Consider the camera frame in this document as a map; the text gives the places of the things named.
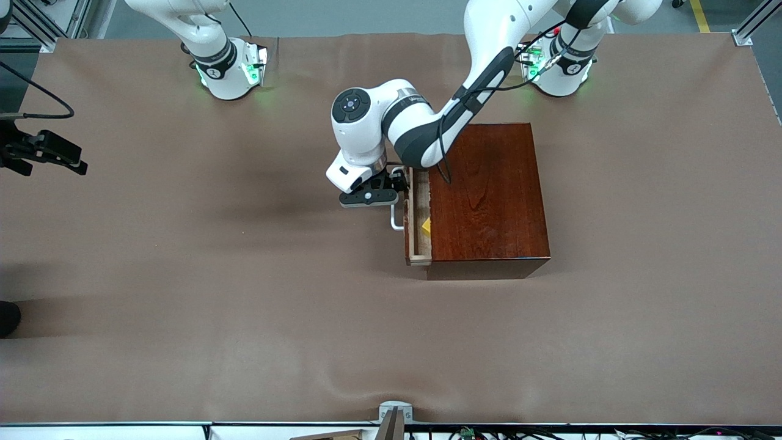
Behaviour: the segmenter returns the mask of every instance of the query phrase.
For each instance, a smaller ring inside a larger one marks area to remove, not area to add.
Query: wooden cabinet
[[[512,280],[551,258],[529,124],[471,124],[447,158],[450,184],[436,168],[408,170],[409,265],[430,280]]]

